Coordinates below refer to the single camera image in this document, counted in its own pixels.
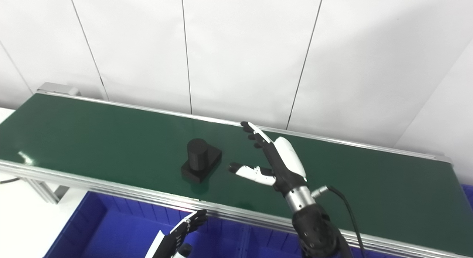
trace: black cylinder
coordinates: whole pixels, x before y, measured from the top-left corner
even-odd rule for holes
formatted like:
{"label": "black cylinder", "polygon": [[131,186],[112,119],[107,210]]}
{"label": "black cylinder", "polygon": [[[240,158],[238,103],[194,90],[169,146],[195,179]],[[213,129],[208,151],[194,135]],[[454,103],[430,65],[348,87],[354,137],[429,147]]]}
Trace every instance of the black cylinder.
{"label": "black cylinder", "polygon": [[200,171],[208,166],[208,144],[203,139],[192,139],[187,143],[187,156],[189,167]]}

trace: metal bracket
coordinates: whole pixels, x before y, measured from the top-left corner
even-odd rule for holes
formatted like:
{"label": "metal bracket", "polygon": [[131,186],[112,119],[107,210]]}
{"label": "metal bracket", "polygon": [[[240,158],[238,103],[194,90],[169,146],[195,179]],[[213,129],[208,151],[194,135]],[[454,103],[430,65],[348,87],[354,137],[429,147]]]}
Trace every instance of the metal bracket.
{"label": "metal bracket", "polygon": [[75,88],[74,86],[57,84],[57,83],[52,83],[52,82],[45,82],[37,89],[37,93],[45,93],[45,92],[54,92],[54,93],[60,93],[60,94],[65,94],[65,95],[71,95],[71,96],[81,95],[81,92],[79,91],[79,89]]}
{"label": "metal bracket", "polygon": [[22,180],[25,180],[30,186],[40,195],[41,198],[47,203],[58,204],[62,199],[64,194],[69,190],[69,187],[60,185],[54,192],[49,188],[49,186],[40,180],[29,179],[27,177],[22,177]]}

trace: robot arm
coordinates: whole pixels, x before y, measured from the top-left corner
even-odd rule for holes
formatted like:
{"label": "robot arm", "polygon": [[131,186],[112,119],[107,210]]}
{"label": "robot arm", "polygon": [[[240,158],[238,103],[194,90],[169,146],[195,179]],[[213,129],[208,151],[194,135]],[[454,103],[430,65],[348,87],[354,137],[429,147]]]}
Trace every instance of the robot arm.
{"label": "robot arm", "polygon": [[272,170],[231,163],[229,171],[281,192],[293,212],[292,225],[304,257],[329,257],[338,252],[340,244],[346,241],[311,196],[306,172],[291,143],[283,137],[272,141],[252,123],[243,121],[241,125],[250,133],[248,139],[256,141],[254,146],[262,148]]}
{"label": "robot arm", "polygon": [[194,211],[174,226],[169,234],[159,231],[145,258],[184,258],[189,256],[192,246],[183,244],[186,236],[196,231],[207,220],[207,211]]}

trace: black square base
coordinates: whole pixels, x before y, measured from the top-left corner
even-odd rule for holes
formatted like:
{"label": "black square base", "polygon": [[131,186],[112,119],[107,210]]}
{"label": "black square base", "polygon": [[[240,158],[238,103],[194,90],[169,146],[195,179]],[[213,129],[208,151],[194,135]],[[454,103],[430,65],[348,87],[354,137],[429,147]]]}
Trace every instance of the black square base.
{"label": "black square base", "polygon": [[183,177],[187,177],[188,179],[196,182],[201,183],[205,177],[212,171],[215,165],[222,159],[222,151],[213,147],[212,145],[208,145],[208,167],[200,170],[195,171],[189,167],[189,160],[187,160],[184,165],[181,167],[181,173]]}

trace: conveyor belt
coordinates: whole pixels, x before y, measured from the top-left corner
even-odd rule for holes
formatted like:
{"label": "conveyor belt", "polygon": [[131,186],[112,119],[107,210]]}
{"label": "conveyor belt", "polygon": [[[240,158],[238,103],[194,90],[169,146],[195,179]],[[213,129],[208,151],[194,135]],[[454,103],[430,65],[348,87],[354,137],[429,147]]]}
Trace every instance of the conveyor belt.
{"label": "conveyor belt", "polygon": [[[0,170],[38,180],[292,231],[272,190],[227,172],[230,162],[267,167],[237,123],[79,96],[35,94],[0,125]],[[473,256],[473,212],[451,164],[438,157],[284,130],[309,187],[331,184],[350,201],[371,249],[408,257]],[[209,179],[181,177],[186,144],[203,138],[223,151]],[[318,202],[334,223],[351,223],[338,198]]]}

